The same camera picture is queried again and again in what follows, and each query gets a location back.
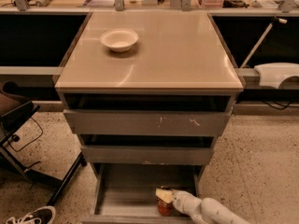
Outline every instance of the concrete floor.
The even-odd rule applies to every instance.
[[[218,200],[252,224],[297,224],[299,109],[251,110],[235,109],[201,178],[201,197]],[[78,139],[61,112],[38,112],[34,118],[44,134],[14,154],[25,166],[41,161],[33,169],[62,178],[79,153]],[[38,134],[29,120],[19,132],[21,141],[13,145],[19,148]],[[31,187],[17,175],[0,172],[0,223],[45,205],[52,194],[45,187]],[[81,217],[89,215],[95,185],[91,167],[79,167],[55,205],[55,223],[80,223]]]

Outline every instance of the black chair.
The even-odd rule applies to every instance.
[[[7,148],[5,143],[9,139],[18,141],[19,137],[15,134],[16,131],[39,109],[39,105],[20,95],[20,89],[16,83],[8,81],[0,86],[0,167],[5,168],[13,173],[22,175],[29,183],[43,183],[55,191],[50,197],[47,205],[55,205],[59,196],[68,184],[72,175],[78,169],[78,166],[86,165],[82,153],[78,155],[63,180],[55,177],[44,175],[32,169],[27,169],[23,166]]]

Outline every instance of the shoelace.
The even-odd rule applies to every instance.
[[[7,220],[6,224],[22,224],[22,223],[25,223],[25,224],[41,224],[41,219],[40,218],[37,217],[37,218],[31,219],[32,217],[34,217],[34,216],[31,215],[31,214],[27,214],[26,216],[21,217],[19,219],[16,219],[15,217],[11,217],[10,219]]]

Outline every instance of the cabinet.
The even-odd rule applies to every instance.
[[[138,42],[115,53],[114,28]],[[98,178],[83,223],[192,223],[161,217],[160,186],[197,194],[243,84],[204,11],[94,11],[55,88]]]

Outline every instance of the white bowl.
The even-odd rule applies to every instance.
[[[129,29],[113,29],[100,37],[102,44],[115,52],[125,52],[138,40],[138,34]]]

